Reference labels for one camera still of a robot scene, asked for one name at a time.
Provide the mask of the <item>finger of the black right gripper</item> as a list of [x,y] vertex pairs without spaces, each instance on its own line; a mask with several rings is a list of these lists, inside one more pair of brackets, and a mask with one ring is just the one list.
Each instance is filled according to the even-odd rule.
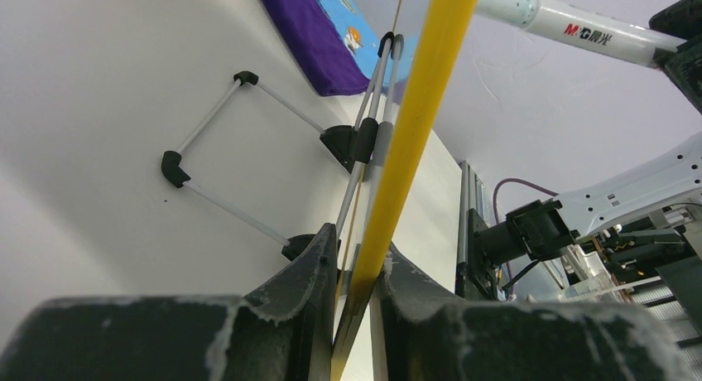
[[673,50],[656,49],[654,64],[701,113],[701,0],[680,0],[654,14],[648,26],[682,40]]

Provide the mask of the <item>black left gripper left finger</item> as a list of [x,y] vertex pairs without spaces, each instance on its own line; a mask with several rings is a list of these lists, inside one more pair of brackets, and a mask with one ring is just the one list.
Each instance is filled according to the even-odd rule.
[[1,355],[4,380],[328,380],[332,224],[246,295],[45,301]]

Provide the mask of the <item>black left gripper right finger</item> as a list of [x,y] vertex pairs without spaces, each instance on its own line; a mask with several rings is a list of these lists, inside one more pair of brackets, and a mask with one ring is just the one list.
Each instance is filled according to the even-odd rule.
[[383,380],[691,380],[662,323],[622,303],[469,301],[390,248],[377,279]]

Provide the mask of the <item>green whiteboard marker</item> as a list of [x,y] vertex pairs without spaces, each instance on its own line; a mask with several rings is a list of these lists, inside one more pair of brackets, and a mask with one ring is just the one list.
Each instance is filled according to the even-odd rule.
[[524,32],[653,68],[656,49],[682,40],[556,0],[478,0],[475,13]]

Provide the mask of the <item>yellow framed whiteboard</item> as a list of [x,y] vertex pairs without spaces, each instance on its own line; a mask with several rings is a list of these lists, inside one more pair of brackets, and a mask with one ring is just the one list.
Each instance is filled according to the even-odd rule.
[[465,302],[390,248],[478,0],[430,0],[358,265],[334,319],[337,240],[330,224],[259,288],[232,303],[204,352],[210,380],[338,380],[357,322],[379,299],[391,379],[446,380]]

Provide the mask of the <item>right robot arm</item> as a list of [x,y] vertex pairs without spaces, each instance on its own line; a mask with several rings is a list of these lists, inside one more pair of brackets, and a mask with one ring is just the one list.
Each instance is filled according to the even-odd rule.
[[[701,105],[701,0],[680,0],[646,27],[555,0],[478,0],[476,13],[525,32],[616,60],[660,70],[695,107]],[[701,187],[701,136],[673,151],[582,190],[535,201],[487,227],[469,216],[467,264],[494,269],[527,255],[561,250],[621,219],[639,215]]]

